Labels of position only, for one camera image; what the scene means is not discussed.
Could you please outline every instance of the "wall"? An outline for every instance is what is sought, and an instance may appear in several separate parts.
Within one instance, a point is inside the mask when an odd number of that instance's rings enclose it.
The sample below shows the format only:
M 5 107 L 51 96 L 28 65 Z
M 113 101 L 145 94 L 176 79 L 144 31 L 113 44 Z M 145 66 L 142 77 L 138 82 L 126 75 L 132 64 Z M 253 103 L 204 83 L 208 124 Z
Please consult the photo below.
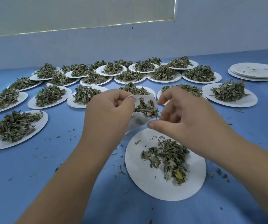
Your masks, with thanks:
M 268 0 L 178 0 L 177 19 L 0 37 L 0 69 L 268 49 Z

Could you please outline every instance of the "blue table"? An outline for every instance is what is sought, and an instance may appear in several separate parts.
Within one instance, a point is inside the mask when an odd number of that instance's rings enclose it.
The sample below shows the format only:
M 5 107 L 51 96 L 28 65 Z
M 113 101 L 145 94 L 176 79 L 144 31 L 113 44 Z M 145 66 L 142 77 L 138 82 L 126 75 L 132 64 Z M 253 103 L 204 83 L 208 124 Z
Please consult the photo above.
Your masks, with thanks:
M 193 56 L 191 59 L 199 64 L 210 65 L 214 71 L 222 75 L 221 82 L 225 82 L 232 78 L 227 73 L 232 64 L 268 64 L 268 50 Z M 34 70 L 0 71 L 0 92 L 16 78 L 30 76 Z M 181 79 L 174 84 L 184 82 L 185 80 Z M 43 83 L 25 91 L 28 93 L 27 100 L 14 109 L 29 110 L 28 101 L 45 85 Z M 69 88 L 75 92 L 78 85 L 79 83 L 76 83 Z M 145 80 L 139 85 L 150 87 L 157 93 L 165 84 Z M 113 89 L 122 85 L 112 80 L 104 86 Z M 233 124 L 232 128 L 235 131 L 268 151 L 268 82 L 247 81 L 246 88 L 256 94 L 258 103 L 253 107 L 244 108 L 244 113 L 215 103 L 213 105 L 227 122 Z M 13 108 L 1 112 L 0 120 L 12 110 Z M 24 143 L 0 150 L 0 224 L 13 223 L 22 214 L 79 141 L 85 109 L 74 109 L 64 102 L 44 111 L 49 114 L 49 121 L 42 131 Z M 176 202 L 155 199 L 141 191 L 128 174 L 117 174 L 118 166 L 125 161 L 125 150 L 129 140 L 141 129 L 125 136 L 121 142 L 123 147 L 119 145 L 115 151 L 118 154 L 111 156 L 102 169 L 93 188 L 83 223 L 143 224 L 149 223 L 151 219 L 154 224 L 268 223 L 268 216 L 246 189 L 229 173 L 227 174 L 230 182 L 219 176 L 216 173 L 218 166 L 208 160 L 207 170 L 209 173 L 215 173 L 214 177 L 206 178 L 203 187 L 194 196 Z

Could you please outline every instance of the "skin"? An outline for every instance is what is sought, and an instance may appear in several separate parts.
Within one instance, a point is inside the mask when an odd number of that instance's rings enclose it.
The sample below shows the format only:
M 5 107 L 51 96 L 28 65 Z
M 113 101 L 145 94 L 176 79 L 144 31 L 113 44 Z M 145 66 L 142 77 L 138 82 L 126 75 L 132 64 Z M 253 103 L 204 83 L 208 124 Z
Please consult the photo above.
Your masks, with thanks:
M 92 98 L 77 147 L 16 224 L 81 223 L 98 174 L 125 135 L 134 110 L 129 95 L 114 89 Z M 268 153 L 233 131 L 206 99 L 174 86 L 158 105 L 168 100 L 148 127 L 231 173 L 268 213 Z

